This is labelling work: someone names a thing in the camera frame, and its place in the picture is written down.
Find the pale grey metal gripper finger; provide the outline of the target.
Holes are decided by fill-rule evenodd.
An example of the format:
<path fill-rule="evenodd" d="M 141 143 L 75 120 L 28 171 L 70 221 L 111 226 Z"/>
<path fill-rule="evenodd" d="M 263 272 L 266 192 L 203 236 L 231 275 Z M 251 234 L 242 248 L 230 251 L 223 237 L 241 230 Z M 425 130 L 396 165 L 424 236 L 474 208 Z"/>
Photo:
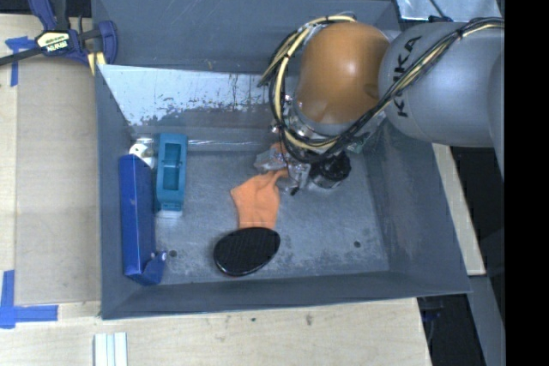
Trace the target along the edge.
<path fill-rule="evenodd" d="M 276 148 L 259 153 L 253 163 L 253 166 L 260 172 L 266 173 L 269 171 L 280 171 L 287 167 L 285 154 L 278 151 Z"/>
<path fill-rule="evenodd" d="M 289 195 L 296 195 L 306 186 L 310 171 L 309 164 L 290 164 L 287 167 L 287 176 L 280 179 L 280 189 Z"/>

